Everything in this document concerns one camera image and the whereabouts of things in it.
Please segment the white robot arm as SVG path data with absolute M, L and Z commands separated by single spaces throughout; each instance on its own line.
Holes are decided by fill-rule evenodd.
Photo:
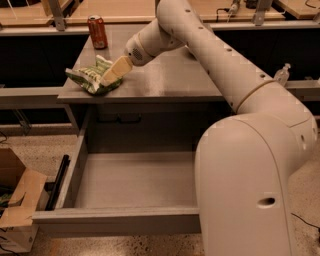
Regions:
M 189 48 L 233 109 L 202 135 L 195 188 L 206 256 L 298 256 L 288 179 L 318 136 L 311 112 L 281 84 L 207 29 L 188 0 L 160 0 L 103 75 L 109 85 L 159 54 Z

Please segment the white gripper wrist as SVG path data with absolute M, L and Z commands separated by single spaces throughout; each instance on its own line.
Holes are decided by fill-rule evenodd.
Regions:
M 108 86 L 129 73 L 134 66 L 144 66 L 154 59 L 152 55 L 152 39 L 150 36 L 137 33 L 126 43 L 124 53 L 102 75 L 100 83 Z

